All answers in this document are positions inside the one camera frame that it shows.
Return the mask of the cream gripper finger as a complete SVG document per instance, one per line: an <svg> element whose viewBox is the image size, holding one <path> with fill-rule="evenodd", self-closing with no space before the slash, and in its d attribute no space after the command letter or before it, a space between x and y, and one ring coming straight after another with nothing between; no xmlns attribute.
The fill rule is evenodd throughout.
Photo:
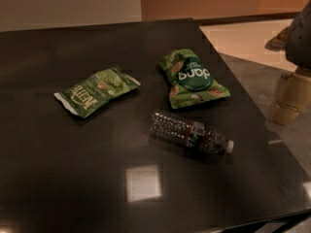
<svg viewBox="0 0 311 233"><path fill-rule="evenodd" d="M298 66L283 81L276 103L272 106L270 120L288 125L311 104L311 69Z"/></svg>

